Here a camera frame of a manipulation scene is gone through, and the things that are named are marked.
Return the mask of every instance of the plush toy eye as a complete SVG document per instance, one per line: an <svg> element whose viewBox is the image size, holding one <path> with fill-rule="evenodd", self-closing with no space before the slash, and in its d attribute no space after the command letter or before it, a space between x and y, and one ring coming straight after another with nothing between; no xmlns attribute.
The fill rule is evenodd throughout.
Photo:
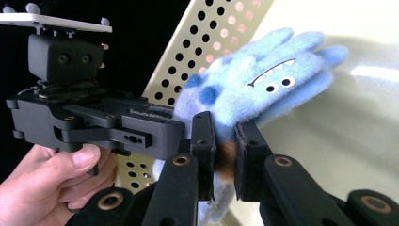
<svg viewBox="0 0 399 226"><path fill-rule="evenodd" d="M270 83L269 85L267 85L266 87L266 92L267 93L276 93L277 91L279 91L279 86L275 83Z"/></svg>
<svg viewBox="0 0 399 226"><path fill-rule="evenodd" d="M289 87L293 86L294 83L295 83L295 80L294 80L294 78L291 77L291 76L284 77L284 78L282 79L282 81L281 81L281 84L282 84L284 87L286 87L286 88L289 88Z"/></svg>

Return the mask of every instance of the plush toy mouth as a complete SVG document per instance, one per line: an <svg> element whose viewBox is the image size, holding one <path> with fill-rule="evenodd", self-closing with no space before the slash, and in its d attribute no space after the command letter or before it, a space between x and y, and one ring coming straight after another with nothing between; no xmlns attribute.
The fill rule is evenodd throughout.
<svg viewBox="0 0 399 226"><path fill-rule="evenodd" d="M263 77L264 75L267 75L267 76L273 75L274 70L280 71L280 70L282 70L282 69L284 68L284 66L286 66L286 65L293 65L294 60L295 60L295 58L285 60L285 61L281 62L280 64L278 64L278 65L276 65L276 66L274 66L274 67L268 69L268 70L265 71L264 73L261 73L260 75L258 75L258 76L257 76L251 83L249 83L248 85L251 86L251 87L255 87L255 83L261 83L261 82L264 81L264 77Z"/></svg>

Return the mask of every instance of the human hand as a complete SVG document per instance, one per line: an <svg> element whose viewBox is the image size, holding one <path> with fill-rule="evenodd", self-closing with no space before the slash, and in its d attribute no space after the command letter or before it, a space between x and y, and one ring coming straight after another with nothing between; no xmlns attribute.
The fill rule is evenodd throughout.
<svg viewBox="0 0 399 226"><path fill-rule="evenodd" d="M99 174L86 174L98 163ZM35 145L0 185L0 225L65 225L115 180L116 156L84 144L75 153Z"/></svg>

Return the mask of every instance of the fuzzy fabric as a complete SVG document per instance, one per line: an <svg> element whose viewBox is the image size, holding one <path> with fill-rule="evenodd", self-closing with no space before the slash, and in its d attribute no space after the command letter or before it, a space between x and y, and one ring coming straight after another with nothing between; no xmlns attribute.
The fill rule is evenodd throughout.
<svg viewBox="0 0 399 226"><path fill-rule="evenodd" d="M331 84L329 70L347 55L343 46L314 52L324 41L321 32L293 35L291 28L282 28L215 60L203 74L191 75L181 92L173 119L185 123L186 138L191 138L197 113L210 111L215 121L215 201L199 202L198 225L220 221L231 203L233 126L248 120L265 123L309 101ZM155 162L155 178L162 167L163 161Z"/></svg>

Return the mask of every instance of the mounting plate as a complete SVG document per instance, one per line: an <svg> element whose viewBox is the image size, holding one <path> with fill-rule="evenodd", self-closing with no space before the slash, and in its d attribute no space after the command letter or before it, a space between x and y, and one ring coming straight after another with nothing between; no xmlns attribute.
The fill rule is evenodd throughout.
<svg viewBox="0 0 399 226"><path fill-rule="evenodd" d="M52 26L62 29L112 33L112 26L78 22L32 13L0 13L0 24L18 26Z"/></svg>

